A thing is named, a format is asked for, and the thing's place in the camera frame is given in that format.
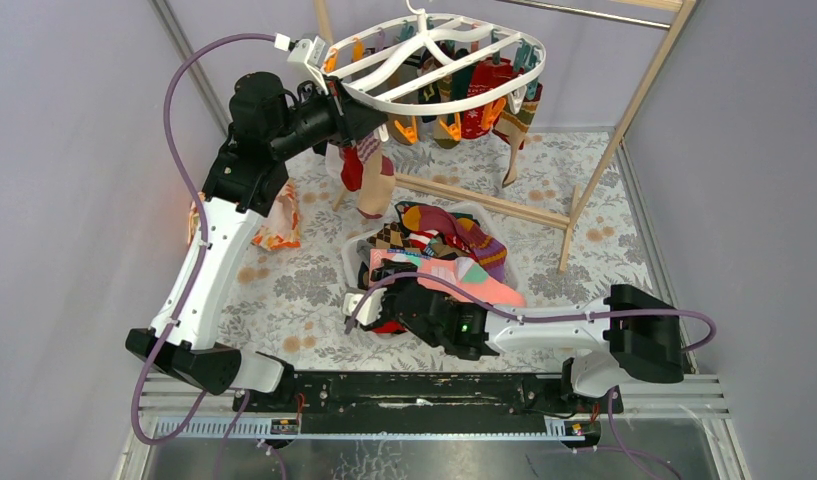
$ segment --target sock hanger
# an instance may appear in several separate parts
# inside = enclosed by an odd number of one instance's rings
[[[511,110],[515,113],[519,111],[523,98],[527,95],[527,86],[537,79],[545,63],[545,49],[536,38],[510,28],[461,15],[427,14],[424,9],[413,8],[410,0],[406,4],[412,15],[383,22],[334,44],[321,71],[343,79],[343,85],[347,93],[359,102],[386,113],[411,117],[439,116],[465,112],[474,108],[483,108],[490,104],[488,116],[485,118],[487,123],[494,120],[494,114],[497,111],[501,111],[503,105],[500,99],[506,96],[507,104],[511,107]],[[465,26],[469,27],[469,29],[459,30],[459,28]],[[357,48],[358,43],[363,44],[367,38],[378,35],[381,31],[400,28],[397,44],[377,51],[372,55],[367,55],[349,65],[337,67],[337,52],[340,50]],[[491,40],[490,45],[471,51],[459,59],[451,58],[439,46],[441,42],[445,42],[450,47],[454,43],[473,44],[489,37]],[[465,99],[422,105],[398,102],[398,99],[411,92],[419,91],[427,85],[481,62],[490,56],[496,62],[499,59],[501,50],[521,40],[525,40],[529,45],[532,45],[534,47],[532,53],[535,54],[534,58],[526,58],[525,71],[522,75],[518,75],[487,92]],[[415,56],[423,48],[430,52],[441,65],[440,68],[383,92],[376,89],[376,87],[384,84],[407,59]],[[360,78],[358,78],[358,75],[353,75],[361,71],[368,73]],[[350,76],[352,76],[353,80],[346,81]],[[373,89],[376,89],[375,95],[369,93]]]

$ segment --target wooden rod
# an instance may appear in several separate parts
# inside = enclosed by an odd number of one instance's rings
[[[576,204],[579,203],[579,192],[581,188],[579,185],[573,187],[573,200],[570,203],[570,210],[574,210],[576,208]],[[564,273],[567,271],[567,260],[570,258],[570,248],[573,244],[573,230],[576,229],[576,224],[571,223],[567,225],[567,229],[564,230],[564,243],[561,245],[561,260],[558,261],[558,273]]]
[[[396,186],[417,192],[428,193],[438,197],[448,198],[450,200],[466,200],[475,202],[489,210],[550,227],[566,229],[570,224],[569,218],[559,213],[550,212],[536,207],[520,205],[501,198],[471,192],[470,190],[460,187],[444,185],[442,183],[433,182],[431,180],[415,177],[413,175],[397,173]]]
[[[326,8],[326,0],[314,0],[314,9],[317,11],[317,24],[320,27],[320,36],[329,45],[334,45],[334,34],[331,30],[331,20]]]
[[[685,23],[688,21],[688,17],[691,15],[691,11],[694,9],[694,4],[696,4],[696,0],[685,0],[682,3],[682,8],[679,9],[679,12],[676,14],[676,18],[673,20],[673,25],[667,32],[667,35],[664,36],[664,41],[661,42],[661,46],[658,47],[658,50],[655,52],[655,56],[653,57],[652,62],[650,62],[649,68],[647,68],[644,77],[641,79],[641,83],[638,85],[637,90],[635,90],[635,95],[632,97],[632,101],[629,102],[629,105],[626,107],[626,111],[623,113],[620,123],[614,130],[614,135],[611,136],[611,140],[608,142],[608,146],[605,148],[605,152],[602,154],[602,158],[599,160],[596,170],[594,170],[593,175],[591,175],[588,186],[585,187],[585,193],[582,194],[581,200],[576,204],[576,208],[573,209],[573,213],[570,214],[571,224],[576,225],[576,222],[579,220],[579,216],[582,215],[582,210],[585,209],[591,195],[593,195],[594,189],[596,189],[596,186],[599,184],[599,178],[602,176],[602,172],[604,172],[611,163],[611,159],[614,157],[614,152],[617,150],[617,147],[620,146],[620,140],[622,140],[623,136],[626,135],[626,131],[629,129],[629,125],[632,123],[632,120],[638,113],[647,92],[649,92],[650,87],[652,87],[655,77],[661,70],[661,66],[664,65],[664,60],[667,59],[667,55],[670,53],[670,50],[676,43],[676,38],[679,36],[679,32],[682,31],[682,27],[684,27]]]
[[[682,8],[682,0],[611,0],[612,2],[628,3],[639,7],[655,8],[668,12],[678,12]]]

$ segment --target clothes peg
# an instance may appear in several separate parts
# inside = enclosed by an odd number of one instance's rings
[[[496,43],[498,41],[499,41],[499,37],[496,36],[496,29],[494,28],[493,30],[490,31],[490,43]],[[494,53],[493,54],[493,64],[494,65],[499,65],[500,61],[501,60],[500,60],[499,52]]]
[[[446,122],[443,121],[441,118],[438,120],[440,122],[440,126],[443,127],[443,130],[449,135],[453,140],[456,142],[461,141],[461,114],[455,113],[455,123],[452,125],[447,125]]]
[[[404,42],[414,36],[414,26],[408,24],[408,20],[402,21],[402,31],[399,33],[399,41]]]
[[[478,26],[479,26],[479,25],[478,25],[477,23],[474,23],[474,24],[473,24],[473,28],[476,28],[476,27],[478,27]],[[473,43],[471,43],[471,44],[470,44],[470,53],[476,53],[476,52],[478,52],[478,51],[479,51],[479,41],[478,41],[478,40],[476,40],[475,42],[473,42]]]
[[[532,54],[532,46],[529,45],[529,42],[525,40],[520,40],[520,48],[517,49],[517,53],[514,54],[514,64],[512,67],[514,68],[514,74],[518,74],[520,69],[526,67],[526,64],[529,62],[531,58],[530,55]]]
[[[490,127],[496,122],[496,119],[499,118],[499,115],[502,114],[502,110],[505,109],[505,105],[508,101],[505,97],[502,97],[495,102],[488,103],[485,105],[484,111],[482,112],[482,129],[490,130]]]
[[[354,63],[364,58],[364,42],[358,37],[353,38],[352,41],[355,42],[352,48],[352,62]]]
[[[417,131],[417,117],[411,117],[410,127],[403,126],[399,120],[396,120],[393,123],[396,126],[396,129],[399,130],[399,133],[405,137],[405,140],[407,140],[410,145],[417,143],[417,139],[419,138]]]
[[[325,70],[326,73],[331,73],[334,71],[335,67],[337,67],[337,49],[330,48],[323,70]]]
[[[535,68],[535,65],[538,64],[538,55],[535,53],[534,48],[532,48],[532,53],[529,56],[529,63],[526,67],[526,71],[530,71],[531,69]],[[534,100],[535,95],[538,93],[538,79],[534,79],[529,82],[526,88],[526,100]]]
[[[376,52],[381,52],[382,50],[384,50],[384,40],[385,40],[384,29],[379,28],[379,33],[376,35]]]

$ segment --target metal pole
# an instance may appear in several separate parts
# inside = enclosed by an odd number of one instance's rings
[[[536,2],[533,0],[496,0],[497,2],[511,3],[514,5],[523,5],[525,7],[542,8],[544,10],[553,10],[556,12],[569,13],[572,15],[579,15],[581,17],[601,18],[611,22],[625,23],[628,25],[637,25],[639,27],[656,28],[659,30],[669,30],[670,24],[652,22],[649,20],[642,20],[640,18],[623,17],[620,15],[612,15],[610,13],[595,12],[593,10],[584,10],[575,7],[565,7],[563,5],[553,5],[551,3]]]
[[[161,25],[164,27],[164,30],[166,30],[167,35],[169,35],[181,61],[184,61],[193,54],[193,46],[190,45],[190,41],[184,34],[184,29],[181,28],[181,24],[178,23],[178,19],[175,17],[172,7],[170,7],[167,0],[149,0],[149,4],[152,5],[152,9],[155,10],[155,13],[158,15],[158,20],[160,20]],[[213,117],[217,127],[222,134],[225,135],[228,124],[231,123],[231,119],[228,117],[228,114],[226,114],[225,107],[222,102],[220,102],[217,92],[214,91],[214,87],[211,86],[211,82],[208,80],[205,70],[202,69],[200,62],[196,62],[190,67],[189,72],[190,78],[193,79],[196,90],[199,92],[199,96],[202,97],[202,101],[204,101],[205,106],[208,107],[208,111],[211,113],[211,117]]]

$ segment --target sock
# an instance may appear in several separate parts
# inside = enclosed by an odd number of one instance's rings
[[[408,240],[402,235],[402,229],[396,222],[385,224],[375,235],[367,239],[367,242],[374,249],[385,250],[405,250],[413,253],[420,253],[420,250],[411,247]]]
[[[470,87],[467,90],[467,97],[475,97],[482,93],[493,90],[514,77],[514,69],[508,59],[500,59],[499,64],[494,64],[492,59],[484,60],[476,65],[473,77],[470,79]],[[473,140],[488,134],[490,128],[482,128],[482,116],[485,106],[468,110],[461,119],[461,135],[465,139]]]
[[[366,218],[381,218],[396,188],[393,163],[382,155],[382,143],[375,133],[358,143],[357,151],[364,172],[356,208]]]
[[[442,260],[422,255],[376,249],[373,250],[370,255],[371,271],[380,268],[385,260],[413,263],[417,266],[418,272],[434,275],[437,278],[453,283],[468,293],[473,294],[479,300],[493,305],[526,306],[526,299],[521,293],[494,279],[489,275],[490,272],[484,270],[469,257],[460,257],[455,260]],[[437,290],[452,295],[460,302],[469,302],[466,297],[462,297],[455,291],[433,280],[419,278],[417,282],[430,290]]]
[[[386,85],[388,90],[393,90],[398,86],[408,83],[411,80],[417,78],[417,67],[409,65],[408,63],[403,63],[396,69],[393,75],[387,79]],[[417,103],[417,92],[411,92],[408,95],[394,100],[397,103]],[[405,138],[405,135],[402,135],[402,132],[396,128],[396,121],[402,124],[402,126],[407,127],[411,125],[411,117],[406,115],[396,115],[394,113],[387,114],[387,133],[390,134],[390,138],[396,140],[397,142],[401,143],[402,145],[411,145],[411,142]]]
[[[448,102],[452,96],[452,75],[439,80],[438,84],[440,86],[440,101]],[[449,135],[449,132],[444,130],[443,126],[440,124],[441,120],[447,125],[452,125],[455,123],[455,115],[438,115],[434,122],[434,128],[432,129],[432,138],[434,139],[435,143],[440,146],[440,148],[444,148],[446,150],[453,149],[458,146],[460,141],[452,138]]]
[[[493,127],[493,133],[511,147],[511,158],[508,161],[508,172],[502,181],[503,187],[507,187],[517,180],[517,152],[525,146],[523,140],[526,138],[526,134],[529,133],[532,120],[535,119],[541,93],[543,93],[543,85],[538,83],[537,94],[531,100],[523,100],[523,105],[517,115],[511,113],[509,105],[505,105],[505,109],[499,115],[499,119]]]
[[[411,243],[412,247],[419,248],[420,250],[425,250],[429,243],[434,239],[439,232],[437,230],[429,230],[427,232],[411,232],[408,235],[408,241]]]
[[[508,250],[472,220],[456,219],[440,207],[418,205],[402,215],[402,223],[414,232],[437,230],[444,235],[458,236],[470,247],[470,252],[476,256],[482,268],[496,280],[505,280],[505,257]]]
[[[343,159],[343,170],[340,172],[343,185],[350,192],[358,191],[361,188],[361,176],[364,173],[364,165],[358,158],[358,151],[355,147],[341,148],[340,158]]]
[[[426,203],[420,203],[420,202],[412,202],[412,201],[409,201],[409,200],[403,200],[403,201],[397,203],[396,205],[394,205],[393,209],[396,210],[396,215],[399,217],[399,221],[402,222],[402,215],[409,208],[415,207],[417,205],[427,205],[427,204]],[[476,222],[476,224],[478,226],[480,226],[480,227],[482,226],[482,224],[479,223],[479,221],[476,219],[476,217],[470,215],[469,213],[452,212],[452,213],[450,213],[450,215],[452,215],[455,218],[469,218],[470,220]]]

